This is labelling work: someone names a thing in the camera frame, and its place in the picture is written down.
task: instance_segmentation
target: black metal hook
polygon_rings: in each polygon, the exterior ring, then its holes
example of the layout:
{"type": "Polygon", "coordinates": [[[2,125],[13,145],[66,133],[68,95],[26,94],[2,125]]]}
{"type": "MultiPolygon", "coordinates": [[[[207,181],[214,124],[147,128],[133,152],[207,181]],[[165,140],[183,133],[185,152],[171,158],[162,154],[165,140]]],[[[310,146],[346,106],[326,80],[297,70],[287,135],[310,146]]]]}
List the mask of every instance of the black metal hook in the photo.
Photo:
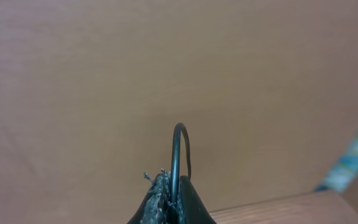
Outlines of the black metal hook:
{"type": "Polygon", "coordinates": [[[191,164],[190,164],[190,142],[189,135],[184,124],[178,123],[173,130],[173,145],[172,145],[172,164],[171,164],[171,178],[170,178],[170,202],[176,204],[178,200],[179,188],[179,170],[180,170],[180,136],[181,133],[185,138],[186,144],[186,160],[187,160],[187,176],[191,178],[191,164]]]}

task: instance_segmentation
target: beige background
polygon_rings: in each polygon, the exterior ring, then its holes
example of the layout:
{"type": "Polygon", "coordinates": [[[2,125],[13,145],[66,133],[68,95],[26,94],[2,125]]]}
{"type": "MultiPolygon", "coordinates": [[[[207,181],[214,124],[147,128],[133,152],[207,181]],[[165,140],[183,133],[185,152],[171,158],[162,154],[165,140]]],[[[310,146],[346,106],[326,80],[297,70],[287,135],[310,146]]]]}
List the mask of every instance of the beige background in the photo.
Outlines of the beige background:
{"type": "Polygon", "coordinates": [[[210,211],[313,189],[358,130],[358,1],[0,0],[0,223],[125,223],[177,122],[210,211]]]}

